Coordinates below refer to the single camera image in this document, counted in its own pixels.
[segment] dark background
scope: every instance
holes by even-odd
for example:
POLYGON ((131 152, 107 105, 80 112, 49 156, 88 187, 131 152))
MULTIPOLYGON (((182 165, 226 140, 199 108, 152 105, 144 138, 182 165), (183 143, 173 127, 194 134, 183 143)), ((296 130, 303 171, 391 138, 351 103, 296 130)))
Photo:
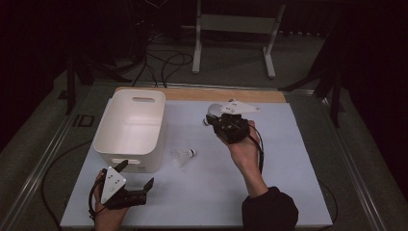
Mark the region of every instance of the dark background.
MULTIPOLYGON (((152 2, 160 5, 162 1, 152 2)), ((231 13, 262 16, 274 10, 265 1, 251 1, 252 4, 265 5, 258 8, 263 9, 260 12, 249 12, 244 4, 247 1, 205 2, 203 11, 207 12, 219 11, 220 2, 235 4, 231 13)), ((140 24, 138 28, 130 29, 126 20, 120 18, 129 1, 116 3, 116 6, 110 6, 112 1, 107 0, 6 0, 0 3, 0 150, 53 89, 53 80, 65 71, 67 50, 71 47, 89 54, 98 62, 112 63, 114 57, 129 56, 129 49, 123 44, 133 42, 137 45, 131 55, 140 52, 146 37, 142 33, 148 32, 145 27, 150 24, 178 37, 181 25, 195 22, 194 0, 171 0, 160 10, 152 9, 142 1, 134 1, 134 22, 146 20, 149 25, 140 24), (122 20, 123 27, 112 29, 112 25, 107 24, 112 18, 122 20), (109 33, 105 30, 107 28, 115 32, 109 33)), ((339 17, 347 20, 349 28, 327 37, 324 52, 315 65, 325 68, 328 58, 338 54, 342 47, 348 47, 339 64, 343 86, 350 91, 406 198, 407 15, 408 4, 404 0, 348 1, 346 4, 329 0, 291 1, 280 28, 284 35, 292 32, 327 37, 339 17)))

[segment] bin handle slot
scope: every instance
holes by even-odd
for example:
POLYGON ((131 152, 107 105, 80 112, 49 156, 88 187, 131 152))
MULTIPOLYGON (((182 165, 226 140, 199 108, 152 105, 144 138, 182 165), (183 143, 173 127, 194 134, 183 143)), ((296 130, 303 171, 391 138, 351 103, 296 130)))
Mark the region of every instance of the bin handle slot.
POLYGON ((154 103, 156 100, 154 98, 148 98, 148 97, 133 97, 133 101, 138 102, 138 103, 154 103))

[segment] small white object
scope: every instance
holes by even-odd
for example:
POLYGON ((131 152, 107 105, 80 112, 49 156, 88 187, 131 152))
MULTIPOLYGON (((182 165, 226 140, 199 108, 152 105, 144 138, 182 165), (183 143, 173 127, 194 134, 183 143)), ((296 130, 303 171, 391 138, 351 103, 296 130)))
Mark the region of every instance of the small white object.
POLYGON ((190 158, 197 155, 193 149, 174 149, 171 151, 171 156, 178 167, 183 166, 190 158))
POLYGON ((244 113, 257 113, 261 111, 259 108, 242 103, 240 101, 232 101, 222 106, 221 112, 229 115, 238 115, 244 113))
POLYGON ((106 172, 105 184, 103 186, 101 203, 105 204, 117 191, 126 184, 126 179, 113 167, 109 167, 106 172))
MULTIPOLYGON (((214 104, 210 105, 210 107, 208 107, 207 116, 221 117, 221 115, 222 115, 221 108, 222 108, 222 105, 217 104, 217 103, 214 103, 214 104)), ((210 126, 210 124, 207 121, 207 117, 205 117, 203 119, 203 124, 204 124, 204 126, 210 126)))

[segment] white plastic part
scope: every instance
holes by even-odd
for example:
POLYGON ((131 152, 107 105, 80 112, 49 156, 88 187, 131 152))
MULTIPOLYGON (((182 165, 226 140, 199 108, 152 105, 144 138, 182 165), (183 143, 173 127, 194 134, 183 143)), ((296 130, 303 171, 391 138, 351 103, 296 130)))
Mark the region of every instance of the white plastic part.
POLYGON ((171 156, 178 167, 182 167, 189 159, 196 156, 197 152, 193 149, 174 149, 171 156))
MULTIPOLYGON (((210 105, 210 107, 208 107, 207 115, 221 117, 222 115, 221 108, 222 108, 222 105, 214 103, 210 105)), ((204 117, 203 124, 204 126, 210 126, 210 124, 207 121, 207 117, 204 117)))
POLYGON ((166 135, 165 104, 165 95, 156 90, 114 94, 93 142, 108 166, 128 160, 125 172, 159 169, 166 135))
POLYGON ((255 106, 242 103, 240 101, 232 101, 222 106, 221 112, 229 115, 238 115, 244 113, 257 113, 261 110, 255 106))
POLYGON ((105 184, 103 186, 101 203, 105 204, 117 191, 126 184, 126 179, 113 167, 109 167, 106 173, 105 184))

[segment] metal frame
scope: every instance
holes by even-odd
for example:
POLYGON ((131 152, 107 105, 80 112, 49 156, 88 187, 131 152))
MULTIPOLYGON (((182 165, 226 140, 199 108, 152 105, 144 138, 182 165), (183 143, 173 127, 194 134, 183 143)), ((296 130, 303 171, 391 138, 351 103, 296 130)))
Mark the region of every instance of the metal frame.
POLYGON ((53 159, 57 156, 61 144, 64 142, 64 138, 70 125, 74 121, 74 117, 78 108, 81 106, 82 102, 85 100, 89 93, 90 87, 84 86, 81 88, 78 95, 78 103, 72 107, 71 114, 65 115, 60 127, 56 131, 51 142, 48 144, 47 149, 41 155, 41 159, 38 161, 37 165, 34 167, 30 175, 27 177, 26 182, 18 193, 12 207, 3 217, 0 222, 0 230, 13 230, 18 224, 21 216, 32 200, 34 194, 36 193, 38 187, 40 186, 41 180, 45 174, 45 171, 52 163, 53 159))
POLYGON ((201 13, 201 0, 197 0, 195 48, 192 61, 192 73, 198 74, 200 72, 202 30, 247 32, 270 35, 269 43, 266 47, 264 47, 263 51, 268 77, 271 79, 275 78, 276 74, 273 67, 272 57, 270 56, 270 51, 275 43, 284 10, 285 5, 281 5, 279 7, 277 16, 274 18, 205 14, 201 13))
POLYGON ((330 104, 327 101, 327 98, 324 98, 320 102, 320 108, 323 111, 326 121, 331 124, 330 128, 332 129, 332 134, 337 140, 337 144, 342 150, 342 159, 344 167, 350 177, 350 181, 354 186, 354 189, 357 193, 357 196, 360 199, 361 205, 366 213, 367 219, 370 223, 372 230, 376 231, 386 231, 384 220, 381 217, 381 214, 378 212, 377 206, 372 198, 369 188, 363 180, 363 176, 360 174, 358 167, 356 166, 350 150, 347 147, 347 144, 344 140, 344 135, 342 131, 336 127, 331 119, 330 114, 327 112, 327 108, 330 107, 330 104))

